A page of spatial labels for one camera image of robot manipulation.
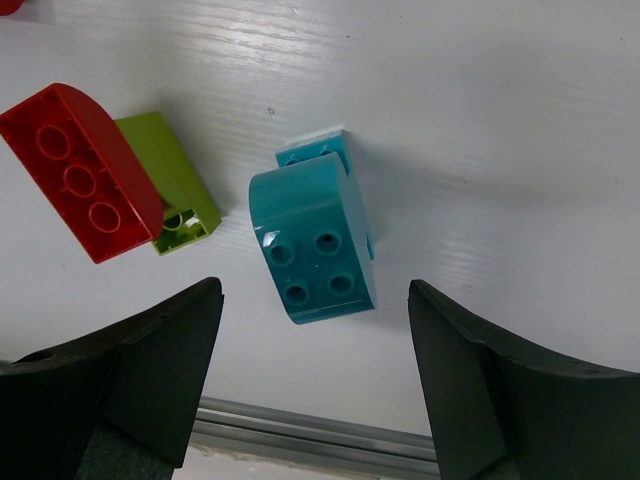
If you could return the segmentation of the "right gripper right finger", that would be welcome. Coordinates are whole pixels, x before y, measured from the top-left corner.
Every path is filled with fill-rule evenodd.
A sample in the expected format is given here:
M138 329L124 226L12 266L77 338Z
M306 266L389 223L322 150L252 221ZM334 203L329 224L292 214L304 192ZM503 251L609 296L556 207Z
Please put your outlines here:
M635 479L639 377L554 352L409 286L411 337L444 479Z

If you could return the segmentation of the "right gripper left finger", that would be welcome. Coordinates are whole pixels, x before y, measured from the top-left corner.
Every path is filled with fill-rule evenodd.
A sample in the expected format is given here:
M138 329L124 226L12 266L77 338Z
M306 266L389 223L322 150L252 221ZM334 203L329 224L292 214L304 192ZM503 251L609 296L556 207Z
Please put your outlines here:
M182 467L222 316L205 278L1 365L5 479L169 479Z

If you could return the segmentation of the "teal curved lego brick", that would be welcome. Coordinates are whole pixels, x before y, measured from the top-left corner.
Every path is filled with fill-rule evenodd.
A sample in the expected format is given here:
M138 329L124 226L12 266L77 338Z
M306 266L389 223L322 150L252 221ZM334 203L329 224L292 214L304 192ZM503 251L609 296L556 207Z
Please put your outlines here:
M375 308L366 235L336 155L254 176L248 200L260 250L295 324Z

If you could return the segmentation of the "teal lego base brick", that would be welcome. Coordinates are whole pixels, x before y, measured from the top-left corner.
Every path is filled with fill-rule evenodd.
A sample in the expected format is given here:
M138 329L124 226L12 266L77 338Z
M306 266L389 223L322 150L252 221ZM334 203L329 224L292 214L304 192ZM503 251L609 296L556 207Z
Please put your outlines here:
M366 235L366 248L369 258L375 259L374 237L367 214L362 191L355 175L352 135L343 128L334 128L314 135L298 137L286 143L275 153L279 168L301 162L313 161L327 155L336 155L348 178L349 199L354 204L357 220L362 234Z

